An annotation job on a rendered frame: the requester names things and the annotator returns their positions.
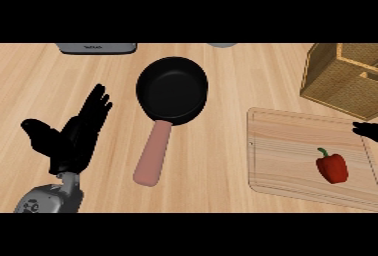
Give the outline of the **pale wooden cutting board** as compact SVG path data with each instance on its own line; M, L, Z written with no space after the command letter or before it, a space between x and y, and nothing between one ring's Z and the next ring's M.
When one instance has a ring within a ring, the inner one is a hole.
M253 107L247 112L248 183L253 190L378 211L378 160L350 119ZM316 160L339 154L349 178L333 184Z

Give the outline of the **grey flat appliance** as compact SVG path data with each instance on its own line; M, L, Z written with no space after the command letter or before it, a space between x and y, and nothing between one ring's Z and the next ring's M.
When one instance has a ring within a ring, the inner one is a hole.
M138 49L136 43L58 43L61 52L71 55L130 54Z

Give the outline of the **red bell pepper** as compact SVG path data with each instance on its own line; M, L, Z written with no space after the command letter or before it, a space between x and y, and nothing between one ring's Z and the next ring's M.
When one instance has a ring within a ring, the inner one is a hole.
M347 164L340 154L328 154L324 148L318 151L322 153L322 157L316 159L316 167L325 180L331 184L343 183L349 179Z

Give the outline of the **woven wicker basket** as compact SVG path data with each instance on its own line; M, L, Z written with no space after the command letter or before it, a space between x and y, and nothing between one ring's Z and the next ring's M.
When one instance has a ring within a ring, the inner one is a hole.
M378 117L378 43L316 43L300 96L353 117Z

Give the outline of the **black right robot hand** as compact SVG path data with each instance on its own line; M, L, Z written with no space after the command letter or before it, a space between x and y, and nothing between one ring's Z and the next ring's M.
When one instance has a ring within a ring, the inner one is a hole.
M378 123L355 122L353 132L378 143Z

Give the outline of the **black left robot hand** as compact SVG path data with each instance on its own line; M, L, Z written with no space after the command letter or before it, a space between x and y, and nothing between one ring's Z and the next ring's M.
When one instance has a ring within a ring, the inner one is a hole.
M51 174L80 174L88 168L111 108L105 86L98 84L79 114L70 118L61 131L37 119L23 121L33 149L51 158Z

